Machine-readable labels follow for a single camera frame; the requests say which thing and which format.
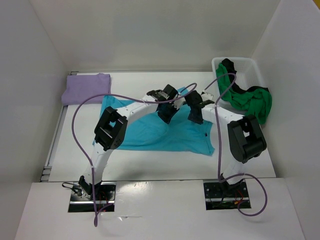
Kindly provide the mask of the cyan t shirt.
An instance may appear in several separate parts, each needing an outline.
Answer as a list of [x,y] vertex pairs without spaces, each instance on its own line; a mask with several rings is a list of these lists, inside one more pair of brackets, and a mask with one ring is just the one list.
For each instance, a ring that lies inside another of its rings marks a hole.
[[192,152],[212,156],[215,148],[211,143],[213,124],[204,121],[196,124],[188,120],[190,108],[183,105],[164,123],[156,112],[145,115],[126,128],[124,140],[118,147],[125,151]]

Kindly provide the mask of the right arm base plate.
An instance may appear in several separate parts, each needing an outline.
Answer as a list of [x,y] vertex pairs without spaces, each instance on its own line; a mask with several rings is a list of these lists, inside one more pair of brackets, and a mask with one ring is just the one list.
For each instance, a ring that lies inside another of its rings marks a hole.
[[250,209],[251,203],[247,184],[244,180],[228,185],[227,182],[220,183],[217,180],[206,180],[203,182],[206,210],[233,210]]

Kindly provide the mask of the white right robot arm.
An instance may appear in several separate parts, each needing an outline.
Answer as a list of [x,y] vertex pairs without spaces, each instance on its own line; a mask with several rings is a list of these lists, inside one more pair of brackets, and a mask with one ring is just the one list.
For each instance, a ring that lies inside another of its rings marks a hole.
[[[229,197],[245,177],[244,165],[250,159],[259,157],[267,148],[260,124],[254,115],[245,116],[229,111],[195,90],[185,97],[185,101],[190,107],[188,120],[196,124],[207,121],[217,127],[219,191]],[[227,132],[230,160],[222,171],[223,131]]]

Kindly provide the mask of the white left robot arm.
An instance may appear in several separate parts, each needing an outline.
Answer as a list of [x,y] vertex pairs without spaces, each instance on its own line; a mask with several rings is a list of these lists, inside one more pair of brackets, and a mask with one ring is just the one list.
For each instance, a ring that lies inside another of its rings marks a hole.
[[151,90],[129,105],[119,108],[108,106],[103,111],[94,129],[94,148],[89,157],[89,166],[78,181],[83,196],[88,200],[99,196],[108,159],[113,150],[124,142],[127,127],[148,114],[175,110],[172,101],[178,96],[178,91],[168,84],[163,90]]

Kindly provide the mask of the purple t shirt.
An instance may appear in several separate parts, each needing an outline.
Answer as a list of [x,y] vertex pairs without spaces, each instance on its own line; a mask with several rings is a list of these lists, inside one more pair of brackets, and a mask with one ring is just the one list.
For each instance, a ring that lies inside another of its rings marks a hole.
[[68,75],[66,90],[61,96],[63,106],[79,105],[94,95],[111,92],[111,76],[98,73],[96,75]]

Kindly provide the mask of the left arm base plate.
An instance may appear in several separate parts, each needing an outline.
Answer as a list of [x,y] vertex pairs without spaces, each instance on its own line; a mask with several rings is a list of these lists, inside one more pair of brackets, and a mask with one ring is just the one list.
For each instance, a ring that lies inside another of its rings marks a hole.
[[[85,196],[79,184],[64,182],[64,188],[71,189],[68,212],[69,213],[94,213],[94,203],[92,199]],[[96,193],[96,208],[100,213],[114,212],[116,198],[116,184],[113,182],[102,183]]]

